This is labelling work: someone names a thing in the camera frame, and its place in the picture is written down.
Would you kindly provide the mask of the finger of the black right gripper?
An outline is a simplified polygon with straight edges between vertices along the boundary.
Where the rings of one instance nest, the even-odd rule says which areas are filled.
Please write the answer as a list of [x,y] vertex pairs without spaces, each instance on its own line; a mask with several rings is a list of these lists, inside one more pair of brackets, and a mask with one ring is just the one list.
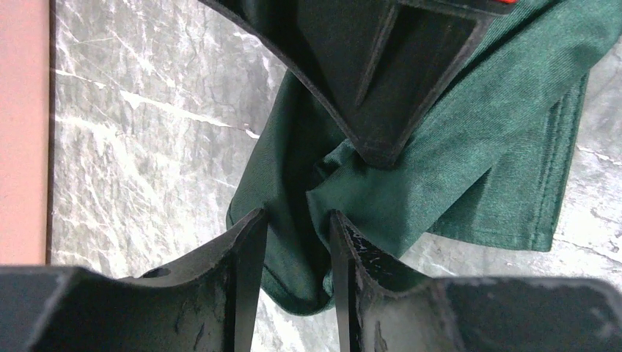
[[354,146],[390,168],[495,19],[514,1],[389,1],[357,84]]
[[366,161],[399,142],[362,111],[399,6],[395,1],[204,1],[256,36],[308,88]]

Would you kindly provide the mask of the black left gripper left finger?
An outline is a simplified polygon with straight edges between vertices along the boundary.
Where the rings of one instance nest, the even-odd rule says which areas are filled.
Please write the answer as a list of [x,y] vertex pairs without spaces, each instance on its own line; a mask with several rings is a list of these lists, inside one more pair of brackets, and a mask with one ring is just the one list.
[[256,209],[139,277],[1,268],[3,351],[249,351],[268,219]]

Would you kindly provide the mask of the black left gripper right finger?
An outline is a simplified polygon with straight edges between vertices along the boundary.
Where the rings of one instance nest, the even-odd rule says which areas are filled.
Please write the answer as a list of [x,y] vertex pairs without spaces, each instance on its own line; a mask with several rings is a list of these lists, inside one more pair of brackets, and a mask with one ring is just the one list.
[[342,351],[619,351],[621,293],[598,279],[433,278],[329,220]]

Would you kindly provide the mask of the green cloth napkin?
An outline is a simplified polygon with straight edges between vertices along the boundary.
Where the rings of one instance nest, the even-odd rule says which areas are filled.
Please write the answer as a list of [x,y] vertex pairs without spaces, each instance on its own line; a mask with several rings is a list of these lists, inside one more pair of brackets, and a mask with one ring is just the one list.
[[266,210],[264,291],[294,315],[333,305],[332,210],[396,257],[424,232],[549,251],[589,71],[620,35],[619,1],[520,1],[389,170],[366,165],[287,72],[225,217]]

